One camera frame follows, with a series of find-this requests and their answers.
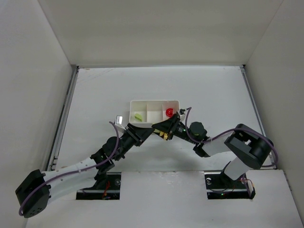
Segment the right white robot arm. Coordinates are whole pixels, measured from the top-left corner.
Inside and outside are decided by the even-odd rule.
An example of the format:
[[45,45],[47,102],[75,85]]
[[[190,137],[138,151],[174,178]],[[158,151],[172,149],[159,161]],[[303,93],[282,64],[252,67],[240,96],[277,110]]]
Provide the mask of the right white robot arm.
[[259,170],[275,150],[271,140],[244,124],[210,138],[201,122],[192,122],[187,126],[187,121],[183,123],[180,116],[174,114],[165,121],[153,124],[152,128],[164,140],[176,136],[194,144],[194,152],[202,158],[228,151],[234,153],[235,159],[221,171],[221,178],[226,182],[239,179],[250,169]]

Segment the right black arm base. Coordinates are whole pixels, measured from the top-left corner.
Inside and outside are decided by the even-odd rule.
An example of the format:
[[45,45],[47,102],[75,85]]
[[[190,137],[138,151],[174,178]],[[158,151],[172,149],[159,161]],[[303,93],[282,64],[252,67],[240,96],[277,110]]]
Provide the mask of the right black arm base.
[[256,195],[254,184],[246,174],[242,174],[236,180],[224,177],[219,171],[206,172],[204,177],[209,200],[252,200]]

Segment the red round lego piece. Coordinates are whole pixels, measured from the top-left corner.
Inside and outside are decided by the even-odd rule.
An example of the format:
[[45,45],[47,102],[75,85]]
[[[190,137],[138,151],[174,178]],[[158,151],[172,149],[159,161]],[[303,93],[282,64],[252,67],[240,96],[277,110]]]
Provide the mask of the red round lego piece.
[[175,110],[173,108],[168,108],[166,109],[165,114],[168,118],[171,118],[175,114]]

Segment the green lego brick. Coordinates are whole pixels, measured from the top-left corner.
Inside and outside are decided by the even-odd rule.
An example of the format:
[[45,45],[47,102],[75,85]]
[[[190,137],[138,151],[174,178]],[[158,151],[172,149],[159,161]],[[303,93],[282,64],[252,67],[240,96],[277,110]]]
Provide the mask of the green lego brick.
[[136,121],[143,122],[143,117],[142,117],[139,113],[136,113],[136,114],[134,115],[134,119],[135,119]]

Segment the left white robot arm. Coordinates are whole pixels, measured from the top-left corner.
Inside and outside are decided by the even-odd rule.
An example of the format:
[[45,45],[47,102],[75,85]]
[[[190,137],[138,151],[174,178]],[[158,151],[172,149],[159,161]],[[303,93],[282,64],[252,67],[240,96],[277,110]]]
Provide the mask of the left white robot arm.
[[124,158],[133,146],[141,146],[153,132],[153,128],[129,123],[122,136],[110,137],[97,152],[74,165],[55,171],[36,169],[30,172],[15,191],[20,204],[19,215],[33,217],[62,196],[103,183],[114,161]]

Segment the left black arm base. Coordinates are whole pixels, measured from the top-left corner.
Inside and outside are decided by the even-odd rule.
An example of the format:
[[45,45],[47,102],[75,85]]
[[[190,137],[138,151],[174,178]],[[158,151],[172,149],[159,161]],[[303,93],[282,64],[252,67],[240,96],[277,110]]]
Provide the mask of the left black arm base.
[[78,190],[76,200],[119,200],[121,188],[121,172],[107,173],[104,182],[93,187]]

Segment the yellow lego piece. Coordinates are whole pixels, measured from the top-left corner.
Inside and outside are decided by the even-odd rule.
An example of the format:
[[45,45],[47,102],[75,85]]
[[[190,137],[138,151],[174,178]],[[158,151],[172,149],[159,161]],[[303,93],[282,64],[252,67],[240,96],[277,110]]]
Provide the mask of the yellow lego piece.
[[155,130],[154,133],[155,133],[156,135],[158,135],[159,137],[161,137],[163,140],[166,140],[166,141],[167,141],[168,138],[169,138],[168,133],[165,133],[165,132],[162,132],[162,131],[159,131],[159,130]]

